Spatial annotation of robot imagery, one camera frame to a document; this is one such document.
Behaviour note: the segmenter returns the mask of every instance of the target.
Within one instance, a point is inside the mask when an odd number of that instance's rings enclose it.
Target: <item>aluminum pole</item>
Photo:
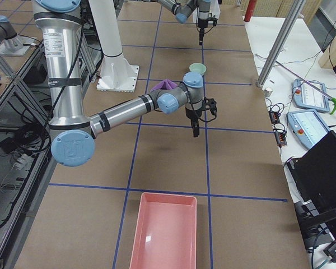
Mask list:
[[[265,65],[263,67],[262,72],[260,73],[260,76],[256,82],[257,87],[262,88],[264,83],[266,82],[271,69],[273,68],[276,59],[279,56],[279,53],[284,46],[284,43],[289,36],[289,33],[291,32],[291,29],[293,28],[296,19],[298,18],[300,12],[302,11],[302,8],[304,7],[306,3],[306,0],[295,0],[292,4],[292,7],[289,11],[289,14],[287,15],[280,32],[275,40],[275,43],[273,45],[273,48],[270,51],[270,54],[267,58],[267,61],[265,62]]]

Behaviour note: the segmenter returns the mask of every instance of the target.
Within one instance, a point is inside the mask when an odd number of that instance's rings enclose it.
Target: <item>floor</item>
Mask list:
[[[10,2],[18,31],[39,36],[22,11],[27,2]],[[7,10],[2,1],[0,8]],[[179,82],[202,62],[218,119],[201,123],[193,139],[184,109],[153,112],[100,136],[89,163],[58,166],[15,268],[129,268],[142,192],[197,198],[197,268],[308,268],[240,9],[226,6],[222,14],[201,48],[195,25],[179,25],[159,4],[124,5],[124,55],[141,66],[136,91],[98,92],[93,84],[86,114],[148,93],[165,78]]]

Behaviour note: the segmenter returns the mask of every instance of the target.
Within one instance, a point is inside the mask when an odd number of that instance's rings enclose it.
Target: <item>black monitor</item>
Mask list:
[[[330,131],[294,164],[302,198],[320,214],[336,208],[336,133]],[[326,222],[336,240],[336,219]]]

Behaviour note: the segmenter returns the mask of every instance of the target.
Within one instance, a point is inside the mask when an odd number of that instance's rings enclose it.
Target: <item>pink tray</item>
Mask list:
[[[197,199],[143,193],[130,269],[195,269]]]

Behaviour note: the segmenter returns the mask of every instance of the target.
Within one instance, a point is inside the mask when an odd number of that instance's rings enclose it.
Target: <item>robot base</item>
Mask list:
[[[131,66],[123,55],[115,58],[105,56],[97,89],[99,91],[134,92],[138,72],[139,66]]]
[[[20,39],[19,42],[21,43],[21,46],[19,46],[19,47],[21,47],[21,48],[15,50],[15,51],[11,50],[11,49],[8,49],[8,47],[10,47],[10,40],[5,40],[0,45],[0,54],[1,55],[3,55],[3,56],[23,56],[28,51],[28,49],[31,48],[31,46],[23,46],[22,43],[31,44],[34,41],[34,38],[26,38],[26,37],[21,37],[21,36],[20,37],[17,36],[16,38]]]

